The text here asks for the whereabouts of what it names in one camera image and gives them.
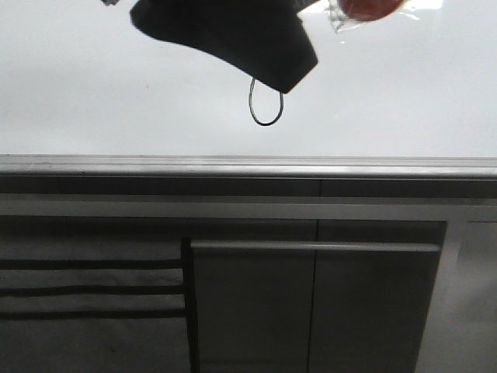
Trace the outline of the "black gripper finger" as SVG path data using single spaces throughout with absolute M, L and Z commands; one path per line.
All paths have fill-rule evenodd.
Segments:
M 139 1 L 135 28 L 215 56 L 281 93 L 318 63 L 298 14 L 309 1 Z

